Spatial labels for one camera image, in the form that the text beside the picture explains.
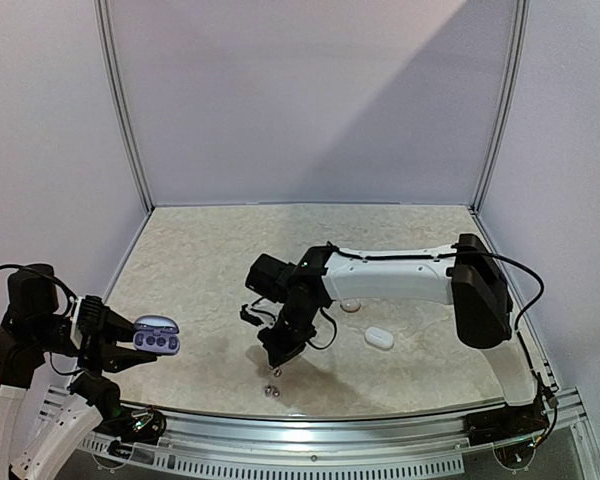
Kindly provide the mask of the lavender oval charging case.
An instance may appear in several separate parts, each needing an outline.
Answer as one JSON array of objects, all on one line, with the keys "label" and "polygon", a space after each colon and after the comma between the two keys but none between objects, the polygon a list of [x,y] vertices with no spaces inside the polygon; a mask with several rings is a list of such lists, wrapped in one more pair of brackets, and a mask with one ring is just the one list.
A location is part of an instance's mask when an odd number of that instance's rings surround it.
[{"label": "lavender oval charging case", "polygon": [[145,315],[134,322],[133,345],[139,351],[159,356],[175,356],[180,351],[180,331],[174,320],[160,315]]}]

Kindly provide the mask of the round white pink case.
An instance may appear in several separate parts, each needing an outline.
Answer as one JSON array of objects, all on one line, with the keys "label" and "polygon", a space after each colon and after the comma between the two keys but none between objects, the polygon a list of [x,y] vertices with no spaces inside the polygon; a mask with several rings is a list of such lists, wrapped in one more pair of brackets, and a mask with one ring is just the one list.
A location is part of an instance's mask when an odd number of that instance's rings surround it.
[{"label": "round white pink case", "polygon": [[361,309],[361,302],[358,299],[345,299],[340,302],[340,308],[345,313],[353,314]]}]

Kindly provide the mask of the white oval charging case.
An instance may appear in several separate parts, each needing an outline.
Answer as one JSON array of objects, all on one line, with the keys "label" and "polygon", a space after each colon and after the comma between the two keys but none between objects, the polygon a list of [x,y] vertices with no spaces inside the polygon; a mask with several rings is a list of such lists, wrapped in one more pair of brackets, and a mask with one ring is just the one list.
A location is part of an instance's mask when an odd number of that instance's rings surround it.
[{"label": "white oval charging case", "polygon": [[365,341],[378,349],[390,350],[394,346],[394,336],[381,328],[369,327],[364,332]]}]

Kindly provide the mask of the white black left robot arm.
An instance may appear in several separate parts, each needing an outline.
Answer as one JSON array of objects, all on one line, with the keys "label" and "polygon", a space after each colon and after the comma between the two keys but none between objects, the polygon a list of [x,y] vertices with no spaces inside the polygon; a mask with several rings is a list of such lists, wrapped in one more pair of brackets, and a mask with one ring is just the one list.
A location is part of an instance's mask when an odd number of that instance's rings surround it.
[{"label": "white black left robot arm", "polygon": [[[128,348],[133,323],[97,296],[76,295],[52,266],[9,265],[9,305],[0,323],[0,479],[52,479],[93,431],[122,444],[155,445],[165,416],[154,407],[122,405],[108,374],[152,363],[156,355]],[[58,412],[18,456],[12,435],[35,371],[53,355],[77,361]]]}]

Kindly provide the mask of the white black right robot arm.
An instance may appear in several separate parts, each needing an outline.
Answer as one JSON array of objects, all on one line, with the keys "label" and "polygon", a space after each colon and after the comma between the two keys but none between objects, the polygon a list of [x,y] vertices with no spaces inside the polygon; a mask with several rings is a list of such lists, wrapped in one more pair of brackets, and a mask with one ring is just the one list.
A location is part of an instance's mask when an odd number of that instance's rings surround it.
[{"label": "white black right robot arm", "polygon": [[268,364],[277,368],[311,344],[315,317],[335,302],[376,298],[450,305],[458,339],[482,352],[501,386],[507,406],[498,412],[497,427],[517,436],[535,420],[540,382],[517,332],[519,317],[499,267],[504,260],[470,233],[422,250],[364,251],[327,243],[310,247],[298,263],[262,254],[245,285],[279,309],[252,302],[242,306],[240,317],[258,327]]}]

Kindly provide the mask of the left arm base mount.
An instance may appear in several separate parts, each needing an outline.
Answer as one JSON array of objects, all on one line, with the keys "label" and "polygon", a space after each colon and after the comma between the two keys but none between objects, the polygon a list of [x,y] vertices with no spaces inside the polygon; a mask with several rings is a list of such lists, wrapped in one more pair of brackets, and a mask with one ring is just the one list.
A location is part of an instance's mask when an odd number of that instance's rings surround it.
[{"label": "left arm base mount", "polygon": [[167,429],[167,418],[153,407],[125,409],[118,417],[103,421],[95,431],[122,443],[157,445]]}]

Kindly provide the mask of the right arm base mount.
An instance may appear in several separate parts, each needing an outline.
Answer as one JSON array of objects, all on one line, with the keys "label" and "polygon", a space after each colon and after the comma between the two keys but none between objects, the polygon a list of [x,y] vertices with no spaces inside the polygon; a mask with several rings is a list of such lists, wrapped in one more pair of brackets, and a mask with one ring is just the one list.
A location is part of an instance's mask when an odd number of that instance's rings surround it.
[{"label": "right arm base mount", "polygon": [[549,419],[542,394],[529,404],[504,406],[468,414],[463,420],[464,430],[472,446],[511,440],[527,449],[537,449],[555,429],[557,399],[551,397],[548,406],[553,411]]}]

